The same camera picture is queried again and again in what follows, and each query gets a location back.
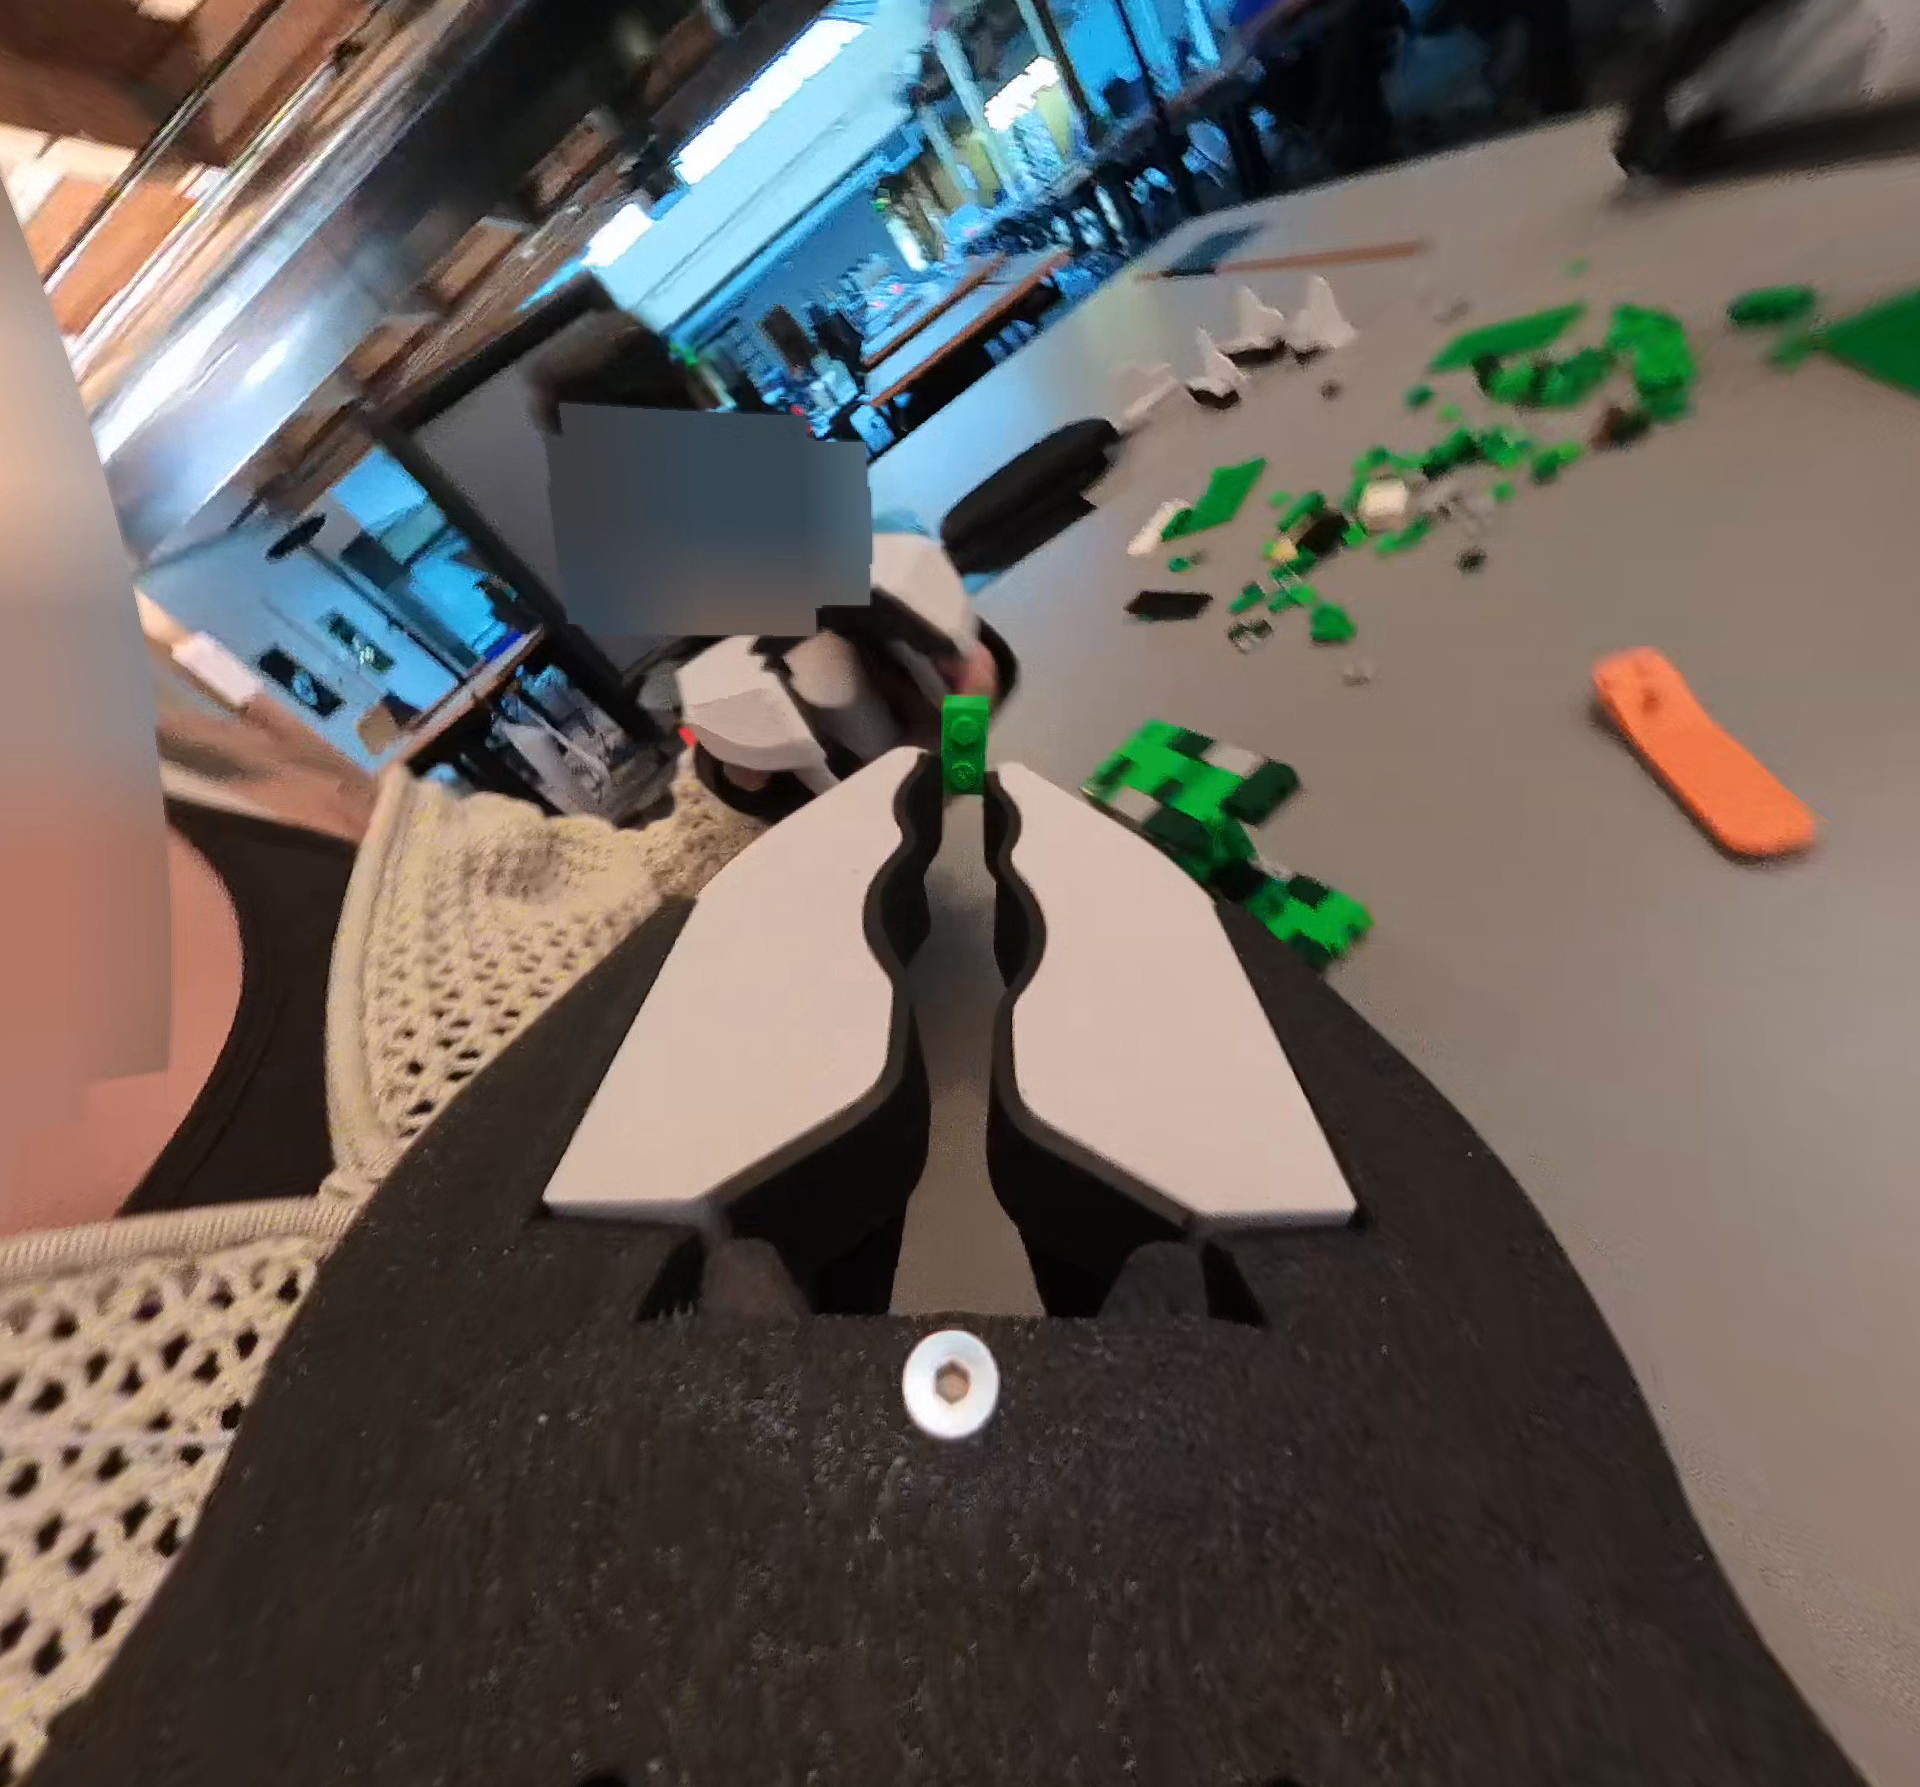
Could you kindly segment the orange brick separator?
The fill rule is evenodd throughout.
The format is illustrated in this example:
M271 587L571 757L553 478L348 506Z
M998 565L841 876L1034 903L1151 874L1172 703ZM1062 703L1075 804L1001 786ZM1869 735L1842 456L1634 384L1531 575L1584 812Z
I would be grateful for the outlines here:
M1711 717L1665 652L1605 652L1588 681L1602 719L1723 855L1772 861L1813 849L1813 810Z

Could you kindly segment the wooden stick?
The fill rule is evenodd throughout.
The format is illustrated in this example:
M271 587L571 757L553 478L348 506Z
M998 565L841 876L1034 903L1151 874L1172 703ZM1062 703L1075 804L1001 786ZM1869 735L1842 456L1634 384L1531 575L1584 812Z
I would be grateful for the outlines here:
M1140 269L1143 279L1149 281L1191 281L1191 279L1212 279L1221 272L1231 275L1259 275L1259 272L1318 272L1325 266L1372 266L1372 263L1399 263L1420 259L1431 250L1428 237L1404 237L1404 242L1388 242L1388 243L1357 243L1357 246L1337 246L1337 250L1307 250L1307 253L1285 253L1272 259L1252 259L1252 256L1230 256L1218 259L1212 263L1199 266L1154 266L1154 269Z

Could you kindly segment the green lego model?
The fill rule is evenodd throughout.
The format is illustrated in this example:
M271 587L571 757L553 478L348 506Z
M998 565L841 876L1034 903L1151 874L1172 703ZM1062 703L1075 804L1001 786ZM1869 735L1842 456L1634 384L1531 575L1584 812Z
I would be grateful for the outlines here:
M1252 844L1252 829L1299 793L1288 762L1149 719L1091 770L1079 793L1310 970L1325 971L1375 926L1350 893L1272 864Z

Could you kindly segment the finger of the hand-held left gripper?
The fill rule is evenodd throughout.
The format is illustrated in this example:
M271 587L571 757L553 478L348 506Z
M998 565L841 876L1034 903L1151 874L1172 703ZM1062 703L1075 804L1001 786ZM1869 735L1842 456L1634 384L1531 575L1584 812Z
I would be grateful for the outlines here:
M740 796L767 796L779 780L805 796L837 774L783 672L756 639L715 639L674 668L674 696L689 742Z
M927 533L873 536L870 607L890 643L927 662L960 659L977 643L967 587Z

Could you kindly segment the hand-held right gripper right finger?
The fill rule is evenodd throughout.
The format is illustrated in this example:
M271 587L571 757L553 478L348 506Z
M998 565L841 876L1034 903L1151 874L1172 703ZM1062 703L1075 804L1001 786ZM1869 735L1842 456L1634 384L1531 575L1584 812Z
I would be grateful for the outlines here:
M1130 825L1044 774L983 793L995 880L985 1166L1046 1318L1146 1247L1349 1229L1343 1171L1236 926Z

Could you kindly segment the cream knit sweater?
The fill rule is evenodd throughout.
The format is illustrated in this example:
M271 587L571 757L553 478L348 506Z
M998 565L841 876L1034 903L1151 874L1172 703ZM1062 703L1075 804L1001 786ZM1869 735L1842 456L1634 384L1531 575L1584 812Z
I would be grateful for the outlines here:
M1 1781L109 1669L178 1560L342 1198L1 1238Z

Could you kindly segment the black pouch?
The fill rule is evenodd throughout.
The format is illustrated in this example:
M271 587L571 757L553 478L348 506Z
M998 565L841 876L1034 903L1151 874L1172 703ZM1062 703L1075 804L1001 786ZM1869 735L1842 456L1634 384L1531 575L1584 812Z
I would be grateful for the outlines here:
M1080 419L975 485L938 526L938 543L960 575L1001 575L1079 519L1122 445L1105 419Z

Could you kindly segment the black framed monitor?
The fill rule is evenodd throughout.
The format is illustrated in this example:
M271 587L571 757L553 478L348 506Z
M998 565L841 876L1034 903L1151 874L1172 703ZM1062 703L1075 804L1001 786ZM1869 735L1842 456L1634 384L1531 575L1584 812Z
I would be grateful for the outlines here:
M524 703L558 719L567 700L606 742L613 773L658 789L679 736L640 696L648 643L595 639L567 610L548 513L548 448L524 374L441 384L426 401L374 409L368 426L460 536L503 622L534 632L518 668Z

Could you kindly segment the black garment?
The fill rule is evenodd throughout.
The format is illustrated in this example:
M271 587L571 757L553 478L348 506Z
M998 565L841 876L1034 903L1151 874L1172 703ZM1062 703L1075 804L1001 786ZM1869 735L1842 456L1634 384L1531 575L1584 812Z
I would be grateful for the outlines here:
M318 1198L323 997L354 844L183 799L164 812L228 893L241 993L205 1086L116 1216Z

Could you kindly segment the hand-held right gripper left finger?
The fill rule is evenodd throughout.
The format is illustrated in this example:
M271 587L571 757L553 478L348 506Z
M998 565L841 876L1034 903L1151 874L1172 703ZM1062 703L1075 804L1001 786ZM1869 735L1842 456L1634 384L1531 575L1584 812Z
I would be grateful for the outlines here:
M906 967L934 854L937 761L892 749L711 880L544 1212L764 1243L818 1308L885 1312L927 1161Z

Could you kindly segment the person's left forearm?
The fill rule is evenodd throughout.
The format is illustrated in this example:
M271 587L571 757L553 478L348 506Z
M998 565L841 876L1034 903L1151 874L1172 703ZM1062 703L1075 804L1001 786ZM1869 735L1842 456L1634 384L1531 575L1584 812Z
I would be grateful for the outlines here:
M387 770L331 944L321 1198L365 1205L542 1012L764 829L689 754L638 829Z

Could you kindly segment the black and white device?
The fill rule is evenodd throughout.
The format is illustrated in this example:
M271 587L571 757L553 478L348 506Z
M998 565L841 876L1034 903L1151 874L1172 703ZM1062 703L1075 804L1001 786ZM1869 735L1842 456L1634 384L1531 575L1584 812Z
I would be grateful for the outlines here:
M1916 107L1916 0L1653 0L1662 31L1616 136L1639 181L1726 139Z

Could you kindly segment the medium green lego plate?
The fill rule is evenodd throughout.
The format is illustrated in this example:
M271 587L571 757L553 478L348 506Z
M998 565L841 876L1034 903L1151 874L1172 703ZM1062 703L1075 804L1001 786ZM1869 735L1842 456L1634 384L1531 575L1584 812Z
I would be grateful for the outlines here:
M1205 485L1191 503L1169 503L1169 513L1159 529L1159 543L1189 539L1208 529L1227 526L1236 519L1238 507L1254 490L1267 462L1262 456L1249 462L1212 468Z

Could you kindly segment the pile of lego pieces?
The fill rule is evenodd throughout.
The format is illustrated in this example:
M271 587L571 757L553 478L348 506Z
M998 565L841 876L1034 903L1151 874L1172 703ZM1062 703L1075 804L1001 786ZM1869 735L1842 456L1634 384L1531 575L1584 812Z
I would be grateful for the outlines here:
M1813 284L1752 288L1727 301L1726 324L1778 333L1763 359L1791 368L1813 353L1819 306ZM1479 523L1504 507L1518 485L1559 485L1581 462L1605 462L1694 419L1700 356L1681 317L1627 301L1610 313L1602 339L1559 353L1563 333L1584 319L1585 306L1572 301L1459 333L1427 365L1427 379L1404 393L1412 426L1427 426L1420 448L1378 439L1353 456L1340 487L1270 494L1259 572L1230 580L1231 643L1252 648L1270 632L1272 614L1317 607L1307 575L1340 551L1412 551L1431 526L1447 523L1460 529L1459 570L1472 572L1485 559ZM1469 377L1489 414L1434 404L1431 379L1449 374ZM1703 539L1713 536L1727 555L1765 551L1765 565L1779 572L1791 548L1804 545L1801 532L1763 533L1749 526L1752 513L1736 516L1736 507L1763 506L1755 487L1708 494L1694 490L1681 506L1705 529ZM1179 580L1205 564L1208 539L1236 523L1159 543L1165 513L1159 506L1128 555L1157 558Z

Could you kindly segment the large green lego plate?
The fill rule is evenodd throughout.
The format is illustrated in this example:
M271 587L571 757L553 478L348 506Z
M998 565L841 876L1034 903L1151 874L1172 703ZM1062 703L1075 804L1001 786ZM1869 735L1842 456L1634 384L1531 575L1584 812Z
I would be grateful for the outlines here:
M1916 398L1916 288L1858 313L1823 319L1813 348L1842 368Z

